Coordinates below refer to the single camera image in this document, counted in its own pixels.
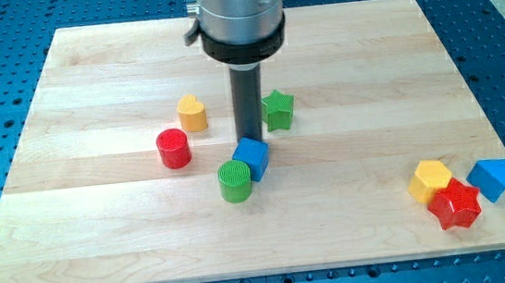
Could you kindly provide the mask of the black pusher mount ring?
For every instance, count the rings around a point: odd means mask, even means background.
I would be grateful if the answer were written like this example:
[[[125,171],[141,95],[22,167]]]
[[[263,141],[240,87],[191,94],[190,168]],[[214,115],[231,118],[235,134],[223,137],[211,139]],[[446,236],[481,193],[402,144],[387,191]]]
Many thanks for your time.
[[[272,56],[285,42],[285,12],[281,21],[271,35],[253,43],[230,44],[212,39],[209,34],[200,30],[204,52],[212,59],[229,65],[250,65],[260,63]]]

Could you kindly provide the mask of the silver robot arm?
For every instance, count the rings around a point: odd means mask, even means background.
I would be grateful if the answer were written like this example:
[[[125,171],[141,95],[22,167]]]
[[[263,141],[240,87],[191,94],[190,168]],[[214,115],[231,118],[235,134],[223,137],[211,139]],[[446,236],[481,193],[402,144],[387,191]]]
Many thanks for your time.
[[[263,136],[261,63],[285,42],[283,0],[196,0],[184,43],[228,66],[236,138]]]

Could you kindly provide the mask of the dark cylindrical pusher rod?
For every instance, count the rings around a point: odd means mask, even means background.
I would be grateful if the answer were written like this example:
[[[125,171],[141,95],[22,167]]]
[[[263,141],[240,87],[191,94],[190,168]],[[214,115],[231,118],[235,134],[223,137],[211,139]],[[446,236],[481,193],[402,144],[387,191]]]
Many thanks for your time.
[[[255,141],[263,139],[261,69],[259,64],[229,68],[236,136]]]

